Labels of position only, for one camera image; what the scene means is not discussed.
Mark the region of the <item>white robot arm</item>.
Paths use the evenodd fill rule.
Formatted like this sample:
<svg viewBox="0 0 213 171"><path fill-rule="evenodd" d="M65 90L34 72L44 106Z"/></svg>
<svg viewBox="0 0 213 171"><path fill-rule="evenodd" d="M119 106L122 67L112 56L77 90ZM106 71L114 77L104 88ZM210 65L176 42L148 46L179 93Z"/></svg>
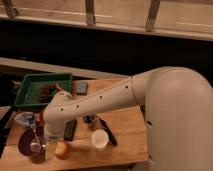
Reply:
<svg viewBox="0 0 213 171"><path fill-rule="evenodd" d="M185 67L153 69L75 100L57 93L44 110L45 138L59 141L77 117L137 105L145 107L146 171L213 171L213 87Z"/></svg>

